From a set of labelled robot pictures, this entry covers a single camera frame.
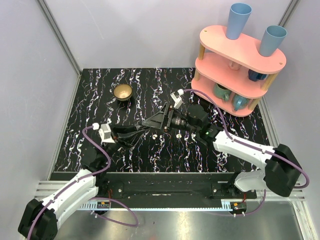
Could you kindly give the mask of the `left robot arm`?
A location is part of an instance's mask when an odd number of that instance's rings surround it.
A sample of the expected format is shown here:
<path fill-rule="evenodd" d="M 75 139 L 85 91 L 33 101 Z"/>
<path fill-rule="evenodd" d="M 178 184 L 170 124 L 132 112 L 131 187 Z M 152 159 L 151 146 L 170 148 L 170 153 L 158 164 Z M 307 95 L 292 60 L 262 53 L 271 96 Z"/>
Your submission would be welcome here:
<path fill-rule="evenodd" d="M 42 200 L 28 202 L 18 225 L 27 240 L 52 240 L 62 224 L 81 205 L 108 193 L 106 172 L 112 156 L 120 148 L 132 148 L 148 129 L 142 125 L 109 125 L 93 123 L 82 130 L 92 147 L 83 151 L 82 167 L 64 186 Z"/>

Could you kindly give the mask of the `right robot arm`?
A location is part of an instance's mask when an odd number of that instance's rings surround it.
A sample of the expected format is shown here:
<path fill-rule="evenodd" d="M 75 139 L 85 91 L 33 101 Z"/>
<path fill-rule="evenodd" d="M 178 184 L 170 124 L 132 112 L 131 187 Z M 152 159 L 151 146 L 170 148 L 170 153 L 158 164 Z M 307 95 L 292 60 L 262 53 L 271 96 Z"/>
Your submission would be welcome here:
<path fill-rule="evenodd" d="M 258 167 L 256 171 L 233 175 L 227 192 L 235 199 L 251 190 L 270 190 L 281 197 L 289 197 L 301 175 L 301 165 L 288 146 L 261 145 L 230 134 L 211 124 L 208 113 L 201 105 L 189 106 L 186 115 L 166 105 L 142 124 L 163 131 L 177 129 L 194 133 L 196 141 L 207 148 L 214 148 Z"/>

